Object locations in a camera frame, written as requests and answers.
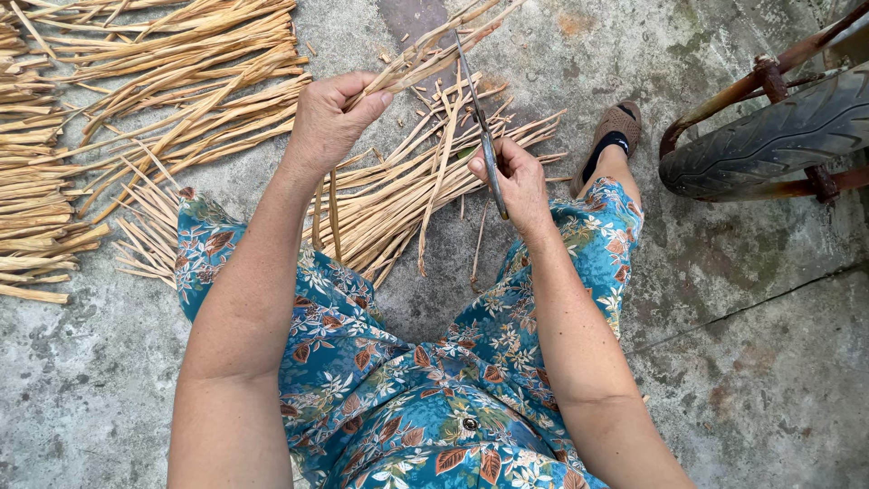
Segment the hand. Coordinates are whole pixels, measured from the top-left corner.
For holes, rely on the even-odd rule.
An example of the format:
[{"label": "hand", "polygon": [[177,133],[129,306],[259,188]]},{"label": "hand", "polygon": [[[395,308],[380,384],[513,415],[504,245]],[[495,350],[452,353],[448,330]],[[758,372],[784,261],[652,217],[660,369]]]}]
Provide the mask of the hand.
[{"label": "hand", "polygon": [[[546,238],[554,223],[549,213],[543,166],[509,137],[495,139],[494,152],[500,157],[496,174],[510,222],[529,245]],[[488,184],[482,148],[468,161],[468,169]]]},{"label": "hand", "polygon": [[354,71],[303,88],[281,166],[296,176],[301,173],[314,178],[323,178],[335,168],[365,128],[392,102],[392,94],[381,90],[365,96],[353,110],[342,111],[347,100],[376,77],[374,73]]}]

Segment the foot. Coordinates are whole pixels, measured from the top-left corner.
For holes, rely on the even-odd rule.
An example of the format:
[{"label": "foot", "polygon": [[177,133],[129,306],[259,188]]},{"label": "foot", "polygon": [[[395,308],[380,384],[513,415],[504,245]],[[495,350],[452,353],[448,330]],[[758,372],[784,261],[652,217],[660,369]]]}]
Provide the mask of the foot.
[{"label": "foot", "polygon": [[605,148],[617,146],[630,157],[640,142],[641,132],[642,119],[637,104],[623,100],[607,109],[594,131],[592,150],[574,173],[574,179],[570,184],[570,196],[576,198],[579,195],[580,190],[597,168],[598,159]]}]

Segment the black sock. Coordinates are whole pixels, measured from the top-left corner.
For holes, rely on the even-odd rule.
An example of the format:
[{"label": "black sock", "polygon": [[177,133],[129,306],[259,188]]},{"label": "black sock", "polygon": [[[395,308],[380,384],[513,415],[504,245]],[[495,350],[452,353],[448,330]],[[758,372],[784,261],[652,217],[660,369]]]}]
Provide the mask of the black sock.
[{"label": "black sock", "polygon": [[[636,120],[637,117],[634,117],[634,114],[627,109],[623,105],[619,105],[619,108],[622,109],[628,116],[631,116],[633,120]],[[628,153],[630,148],[627,145],[627,137],[624,134],[618,131],[611,131],[604,136],[597,146],[594,147],[594,151],[592,151],[592,156],[588,159],[588,164],[586,164],[585,170],[582,171],[582,181],[587,182],[589,178],[592,177],[592,174],[597,169],[597,160],[600,157],[600,154],[603,152],[603,149],[609,146],[610,144],[617,144],[622,150],[625,150],[625,154]]]}]

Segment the scissor handle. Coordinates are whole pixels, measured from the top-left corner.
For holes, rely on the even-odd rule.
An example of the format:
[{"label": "scissor handle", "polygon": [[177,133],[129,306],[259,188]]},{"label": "scissor handle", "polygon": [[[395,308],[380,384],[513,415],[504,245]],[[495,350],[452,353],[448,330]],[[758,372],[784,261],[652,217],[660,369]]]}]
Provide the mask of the scissor handle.
[{"label": "scissor handle", "polygon": [[489,178],[489,187],[492,189],[494,203],[498,206],[501,218],[506,221],[510,217],[507,214],[507,206],[504,205],[504,198],[501,196],[501,186],[498,185],[498,167],[496,164],[498,160],[495,159],[492,135],[488,131],[483,131],[480,134],[480,144],[483,147],[483,159],[486,161],[486,174]]}]

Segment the scissors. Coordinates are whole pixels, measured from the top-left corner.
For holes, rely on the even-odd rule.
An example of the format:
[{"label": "scissors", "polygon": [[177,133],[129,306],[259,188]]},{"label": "scissors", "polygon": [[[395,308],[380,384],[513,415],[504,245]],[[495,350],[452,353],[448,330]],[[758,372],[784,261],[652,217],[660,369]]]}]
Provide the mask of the scissors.
[{"label": "scissors", "polygon": [[497,160],[494,155],[494,146],[492,141],[492,131],[486,122],[486,114],[483,113],[480,107],[480,101],[477,100],[477,93],[474,90],[474,82],[471,81],[471,72],[468,70],[468,62],[465,61],[465,53],[461,50],[461,41],[459,33],[453,29],[455,34],[455,46],[459,49],[459,61],[461,70],[465,72],[465,78],[468,81],[468,88],[471,90],[471,98],[474,100],[474,121],[480,125],[480,145],[483,147],[483,160],[486,162],[486,174],[489,179],[489,188],[492,189],[492,197],[495,205],[498,206],[498,212],[501,213],[501,218],[505,221],[510,219],[507,214],[507,207],[504,205],[504,198],[501,196],[501,187],[498,185]]}]

